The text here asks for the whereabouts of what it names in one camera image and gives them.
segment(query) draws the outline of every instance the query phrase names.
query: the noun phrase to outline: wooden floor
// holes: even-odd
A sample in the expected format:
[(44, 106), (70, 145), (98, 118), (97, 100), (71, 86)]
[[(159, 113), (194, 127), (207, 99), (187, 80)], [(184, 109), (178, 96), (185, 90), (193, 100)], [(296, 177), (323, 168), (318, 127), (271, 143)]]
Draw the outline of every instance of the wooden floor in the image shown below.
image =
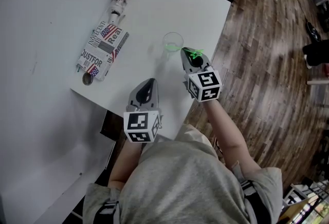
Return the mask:
[[(281, 168), (283, 186), (312, 174), (312, 157), (329, 117), (327, 86), (307, 86), (302, 47), (307, 18), (328, 39), (313, 0), (234, 0), (213, 58), (220, 103), (262, 167)], [(202, 106), (186, 122), (213, 138)]]

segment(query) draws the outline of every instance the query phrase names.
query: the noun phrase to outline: plastic bottle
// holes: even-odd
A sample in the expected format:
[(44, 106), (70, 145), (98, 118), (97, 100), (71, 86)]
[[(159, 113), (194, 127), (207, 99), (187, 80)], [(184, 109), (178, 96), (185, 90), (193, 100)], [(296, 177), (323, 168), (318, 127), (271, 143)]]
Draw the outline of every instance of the plastic bottle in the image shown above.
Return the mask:
[(125, 6), (127, 5), (126, 0), (113, 0), (111, 4), (111, 16), (109, 23), (117, 25), (120, 15), (123, 13)]

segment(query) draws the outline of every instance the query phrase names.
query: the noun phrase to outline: clear plastic cup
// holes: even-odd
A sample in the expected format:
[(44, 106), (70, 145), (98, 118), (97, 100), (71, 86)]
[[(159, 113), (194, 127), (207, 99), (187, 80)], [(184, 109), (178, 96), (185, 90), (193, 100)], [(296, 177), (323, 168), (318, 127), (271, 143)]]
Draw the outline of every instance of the clear plastic cup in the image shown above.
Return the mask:
[(164, 35), (162, 44), (167, 52), (175, 52), (183, 48), (184, 40), (177, 32), (169, 32)]

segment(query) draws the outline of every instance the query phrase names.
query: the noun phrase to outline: strap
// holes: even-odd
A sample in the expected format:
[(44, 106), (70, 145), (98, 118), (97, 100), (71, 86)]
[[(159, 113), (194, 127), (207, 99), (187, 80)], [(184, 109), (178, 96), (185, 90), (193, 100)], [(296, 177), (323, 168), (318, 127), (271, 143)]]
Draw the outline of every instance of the strap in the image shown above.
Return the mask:
[(270, 214), (263, 204), (261, 197), (250, 180), (241, 183), (245, 199), (248, 199), (255, 213), (258, 224), (271, 224)]
[(105, 202), (97, 211), (94, 224), (120, 224), (120, 206), (118, 201)]

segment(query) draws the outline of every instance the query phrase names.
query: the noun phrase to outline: gray t-shirt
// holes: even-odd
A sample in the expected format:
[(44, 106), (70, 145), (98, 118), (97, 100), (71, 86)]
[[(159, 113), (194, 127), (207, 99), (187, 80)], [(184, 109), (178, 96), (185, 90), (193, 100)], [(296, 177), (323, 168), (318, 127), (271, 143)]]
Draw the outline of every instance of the gray t-shirt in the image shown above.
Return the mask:
[[(275, 167), (245, 176), (251, 180), (276, 223), (282, 206), (281, 171)], [(196, 141), (155, 143), (120, 192), (90, 184), (84, 223), (107, 200), (119, 200), (120, 223), (255, 223), (245, 207), (238, 179), (214, 149)]]

